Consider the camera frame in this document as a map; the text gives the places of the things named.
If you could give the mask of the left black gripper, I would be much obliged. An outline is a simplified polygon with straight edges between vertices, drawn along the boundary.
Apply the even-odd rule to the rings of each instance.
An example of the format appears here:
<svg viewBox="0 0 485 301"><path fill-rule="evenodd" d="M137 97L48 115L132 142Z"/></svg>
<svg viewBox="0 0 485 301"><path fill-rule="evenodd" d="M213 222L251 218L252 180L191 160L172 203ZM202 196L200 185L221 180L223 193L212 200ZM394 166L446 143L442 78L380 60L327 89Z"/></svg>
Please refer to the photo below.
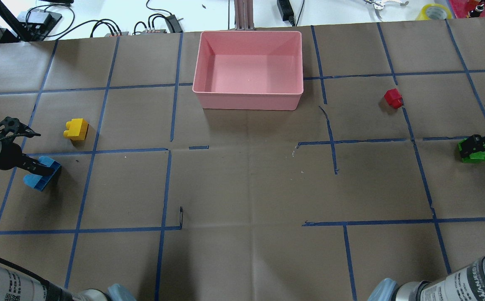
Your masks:
<svg viewBox="0 0 485 301"><path fill-rule="evenodd" d="M38 159L24 156L21 147L11 143L3 146L0 151L0 170L10 170L14 167L38 176L52 176L59 170L59 162L48 156L40 156Z"/></svg>

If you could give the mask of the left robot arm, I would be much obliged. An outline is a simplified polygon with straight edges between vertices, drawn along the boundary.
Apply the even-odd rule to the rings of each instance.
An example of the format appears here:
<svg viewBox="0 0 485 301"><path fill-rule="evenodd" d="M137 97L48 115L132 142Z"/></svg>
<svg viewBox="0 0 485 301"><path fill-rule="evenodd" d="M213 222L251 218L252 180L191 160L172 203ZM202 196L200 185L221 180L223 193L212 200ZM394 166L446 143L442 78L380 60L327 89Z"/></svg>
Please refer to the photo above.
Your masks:
<svg viewBox="0 0 485 301"><path fill-rule="evenodd" d="M126 287L113 284L107 292L86 289L73 293L19 265L0 258L0 301L135 301Z"/></svg>

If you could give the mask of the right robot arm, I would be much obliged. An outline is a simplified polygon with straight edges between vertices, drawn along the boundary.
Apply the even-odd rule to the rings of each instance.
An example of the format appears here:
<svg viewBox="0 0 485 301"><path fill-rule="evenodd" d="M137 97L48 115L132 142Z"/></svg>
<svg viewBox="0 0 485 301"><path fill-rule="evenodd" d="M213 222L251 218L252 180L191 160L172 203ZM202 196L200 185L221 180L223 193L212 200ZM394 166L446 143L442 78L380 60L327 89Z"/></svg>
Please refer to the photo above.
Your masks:
<svg viewBox="0 0 485 301"><path fill-rule="evenodd" d="M462 160L485 154L485 136L472 135L458 144ZM485 255L439 281L409 282L398 286L385 278L369 301L485 301Z"/></svg>

